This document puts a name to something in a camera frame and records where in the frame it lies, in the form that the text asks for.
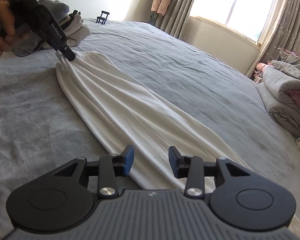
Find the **gray bed sheet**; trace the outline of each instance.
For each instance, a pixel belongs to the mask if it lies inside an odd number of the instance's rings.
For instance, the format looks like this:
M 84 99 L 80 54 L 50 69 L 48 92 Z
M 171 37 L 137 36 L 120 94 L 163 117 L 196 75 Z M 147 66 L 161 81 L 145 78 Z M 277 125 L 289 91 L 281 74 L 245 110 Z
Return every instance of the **gray bed sheet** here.
M 257 173 L 289 189 L 300 219 L 300 153 L 266 112 L 255 83 L 220 60 L 145 23 L 89 22 L 78 51 L 96 50 L 215 131 Z M 53 50 L 0 58 L 0 238 L 20 185 L 72 160 L 106 154 L 58 85 Z M 89 184 L 95 189 L 96 181 Z M 137 187 L 122 180 L 121 187 Z

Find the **small black stand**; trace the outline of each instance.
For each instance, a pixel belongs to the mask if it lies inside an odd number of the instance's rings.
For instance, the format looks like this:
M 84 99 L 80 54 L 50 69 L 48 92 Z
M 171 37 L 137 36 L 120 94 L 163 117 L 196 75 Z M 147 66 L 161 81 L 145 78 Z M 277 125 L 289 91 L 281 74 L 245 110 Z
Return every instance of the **small black stand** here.
M 106 12 L 106 11 L 101 11 L 101 16 L 97 17 L 96 23 L 100 23 L 100 21 L 102 21 L 102 22 L 101 22 L 101 25 L 105 25 L 105 24 L 106 24 L 106 21 L 108 20 L 109 14 L 110 14 L 110 13 L 108 13 L 108 12 Z

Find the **pillow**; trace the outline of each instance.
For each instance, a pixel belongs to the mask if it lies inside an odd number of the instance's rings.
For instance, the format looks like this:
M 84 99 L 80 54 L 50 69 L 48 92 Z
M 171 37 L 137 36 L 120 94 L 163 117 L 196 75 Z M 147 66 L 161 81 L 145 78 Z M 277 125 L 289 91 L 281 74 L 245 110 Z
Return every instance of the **pillow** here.
M 297 67 L 300 70 L 300 55 L 299 54 L 288 51 L 287 49 L 283 49 L 283 48 L 278 48 L 278 50 L 280 52 L 281 60 L 283 62 L 294 65 L 295 67 Z

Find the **silver pin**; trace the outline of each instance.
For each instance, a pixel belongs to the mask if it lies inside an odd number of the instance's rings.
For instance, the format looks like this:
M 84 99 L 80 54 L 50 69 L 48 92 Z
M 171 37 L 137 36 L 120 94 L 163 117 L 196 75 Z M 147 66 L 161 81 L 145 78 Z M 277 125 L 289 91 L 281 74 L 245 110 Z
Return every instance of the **silver pin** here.
M 112 196 L 115 194 L 115 189 L 112 187 L 103 187 L 100 190 L 100 194 L 103 196 Z
M 189 188 L 189 189 L 187 190 L 187 193 L 188 193 L 188 195 L 190 195 L 190 196 L 198 197 L 198 196 L 201 196 L 201 195 L 203 194 L 203 191 L 200 190 L 199 188 L 193 187 L 193 188 Z

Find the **folded comforter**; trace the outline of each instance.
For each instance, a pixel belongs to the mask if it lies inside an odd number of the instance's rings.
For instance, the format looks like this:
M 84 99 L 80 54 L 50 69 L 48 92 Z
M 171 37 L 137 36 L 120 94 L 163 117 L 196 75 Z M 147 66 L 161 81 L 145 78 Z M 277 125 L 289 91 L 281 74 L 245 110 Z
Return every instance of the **folded comforter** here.
M 292 135 L 300 137 L 300 114 L 277 100 L 264 83 L 259 84 L 257 90 L 269 115 Z
M 258 85 L 267 112 L 294 136 L 300 136 L 300 105 L 292 99 L 300 92 L 300 71 L 285 62 L 273 61 L 264 69 L 264 84 Z

